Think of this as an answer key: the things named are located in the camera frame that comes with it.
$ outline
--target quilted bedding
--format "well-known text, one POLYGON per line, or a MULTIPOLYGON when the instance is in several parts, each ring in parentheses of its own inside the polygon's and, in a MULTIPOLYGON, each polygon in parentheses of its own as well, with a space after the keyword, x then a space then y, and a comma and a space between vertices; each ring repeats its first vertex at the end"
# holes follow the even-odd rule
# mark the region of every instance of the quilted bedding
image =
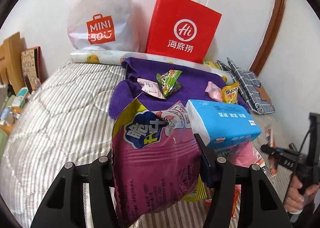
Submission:
MULTIPOLYGON (((31 226, 42 198, 66 162, 82 165, 108 154, 114 124, 108 115, 109 102, 124 77, 120 66, 68 62, 33 95, 10 135, 0 165, 0 193, 23 228, 31 226)), ((261 129, 272 122, 275 125, 271 115, 254 117, 261 129)), ((277 143, 285 146, 288 141, 280 133, 275 130, 277 143)), ((257 149, 263 143, 262 135, 254 141, 257 149)), ((271 179, 282 199, 288 177, 289 172, 280 167, 278 176, 271 179)), ((88 185, 84 185, 84 211, 87 227, 92 228, 88 185)), ((133 227, 202 227, 207 211, 204 200, 180 201, 161 213, 142 216, 133 227)), ((236 227, 238 214, 239 201, 230 227, 236 227)))

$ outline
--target wooden chair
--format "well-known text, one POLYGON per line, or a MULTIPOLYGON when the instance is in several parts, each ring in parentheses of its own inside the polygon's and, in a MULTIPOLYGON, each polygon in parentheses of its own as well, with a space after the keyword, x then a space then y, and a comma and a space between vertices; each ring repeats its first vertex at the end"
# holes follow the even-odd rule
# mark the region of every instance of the wooden chair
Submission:
POLYGON ((20 39, 20 32, 5 39, 0 46, 0 76, 2 84, 10 83, 16 94, 25 86, 21 68, 22 51, 23 41, 20 39))

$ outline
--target plaid folded item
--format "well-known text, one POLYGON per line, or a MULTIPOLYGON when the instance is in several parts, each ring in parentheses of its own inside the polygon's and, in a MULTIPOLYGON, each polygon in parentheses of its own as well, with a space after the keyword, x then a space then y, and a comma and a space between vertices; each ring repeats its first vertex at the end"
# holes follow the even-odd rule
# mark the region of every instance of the plaid folded item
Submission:
POLYGON ((275 112, 275 108, 270 100, 270 97, 261 85, 258 77, 254 72, 237 68, 230 58, 227 58, 231 71, 234 73, 244 92, 249 98, 250 103, 247 103, 257 114, 271 114, 275 112))
MULTIPOLYGON (((230 67, 228 67, 226 64, 222 63, 219 60, 217 60, 217 63, 219 64, 219 66, 222 68, 223 71, 228 71, 229 72, 229 74, 231 75, 231 77, 232 77, 234 82, 239 82, 237 76, 235 75, 235 73, 233 73, 233 71, 231 70, 230 67)), ((245 101, 245 103, 249 106, 250 110, 252 110, 252 111, 254 111, 255 113, 258 114, 256 108, 254 107, 254 105, 250 101, 250 99, 247 96, 247 94, 246 94, 244 88, 242 87, 241 83, 239 85, 238 91, 239 91, 240 95, 242 96, 243 100, 245 101)))

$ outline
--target white wall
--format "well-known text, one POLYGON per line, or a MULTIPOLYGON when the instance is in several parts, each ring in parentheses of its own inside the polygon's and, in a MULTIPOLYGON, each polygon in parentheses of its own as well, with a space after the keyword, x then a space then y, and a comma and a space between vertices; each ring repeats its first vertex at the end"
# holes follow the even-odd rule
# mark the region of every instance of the white wall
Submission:
MULTIPOLYGON (((133 2, 144 47, 156 0, 133 2)), ((209 0, 208 7, 222 13, 222 19, 208 57, 225 61, 229 56, 240 67, 249 68, 261 45, 273 3, 274 0, 209 0)), ((41 46, 45 74, 51 75, 72 50, 66 33, 66 7, 64 0, 19 0, 0 29, 0 42, 20 31, 27 47, 41 46)))
MULTIPOLYGON (((276 118, 299 148, 309 112, 320 113, 320 20, 306 0, 287 0, 260 80, 276 107, 276 118)), ((309 139, 305 144, 306 153, 309 139)))

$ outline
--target red paper bag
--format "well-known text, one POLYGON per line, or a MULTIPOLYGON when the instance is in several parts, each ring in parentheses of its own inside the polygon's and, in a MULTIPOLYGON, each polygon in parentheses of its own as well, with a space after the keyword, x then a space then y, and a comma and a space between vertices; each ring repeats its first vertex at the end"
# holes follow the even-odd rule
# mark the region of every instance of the red paper bag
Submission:
POLYGON ((221 16, 191 0, 157 0, 146 52, 202 63, 221 16))
POLYGON ((88 41, 91 45, 116 41, 115 27, 111 16, 103 17, 101 14, 96 14, 92 21, 87 22, 87 28, 88 41))

